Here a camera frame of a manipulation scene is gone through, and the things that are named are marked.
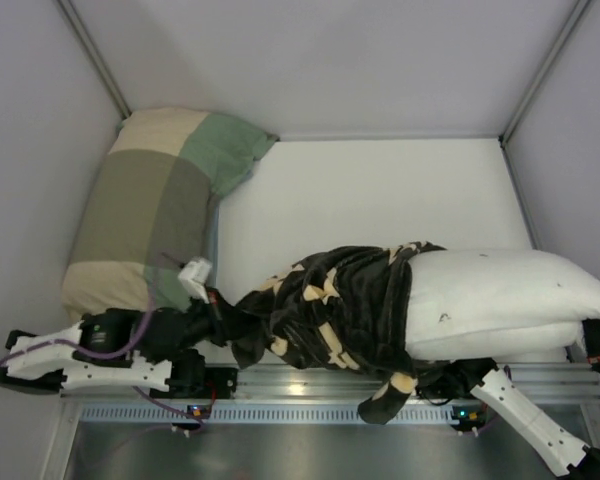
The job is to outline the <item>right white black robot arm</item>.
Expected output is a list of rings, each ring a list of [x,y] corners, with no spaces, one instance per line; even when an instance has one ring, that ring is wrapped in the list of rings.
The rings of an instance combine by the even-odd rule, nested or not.
[[[583,322],[587,361],[600,374],[600,320]],[[462,360],[469,393],[530,444],[557,479],[600,479],[600,449],[573,436],[514,386],[491,358]]]

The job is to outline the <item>black floral plush pillowcase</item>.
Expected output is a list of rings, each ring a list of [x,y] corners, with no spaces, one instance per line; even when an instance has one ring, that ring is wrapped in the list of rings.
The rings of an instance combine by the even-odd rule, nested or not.
[[[410,262],[438,249],[416,241],[312,254],[236,304],[214,291],[213,311],[242,369],[271,352],[296,369],[345,370],[381,379],[382,386],[357,412],[368,424],[385,425],[416,390],[424,369],[405,340]]]

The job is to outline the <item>white pillow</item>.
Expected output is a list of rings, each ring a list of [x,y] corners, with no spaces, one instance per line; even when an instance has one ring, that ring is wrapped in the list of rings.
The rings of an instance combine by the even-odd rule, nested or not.
[[[410,262],[405,349],[415,360],[498,358],[563,348],[600,320],[600,280],[538,250],[448,250]]]

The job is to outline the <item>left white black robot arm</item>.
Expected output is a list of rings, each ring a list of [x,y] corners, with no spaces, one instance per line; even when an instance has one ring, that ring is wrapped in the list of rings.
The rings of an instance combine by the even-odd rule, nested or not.
[[[34,395],[136,387],[153,398],[188,398],[205,388],[205,360],[196,345],[221,338],[217,309],[203,301],[185,311],[110,308],[54,334],[11,331],[0,387]]]

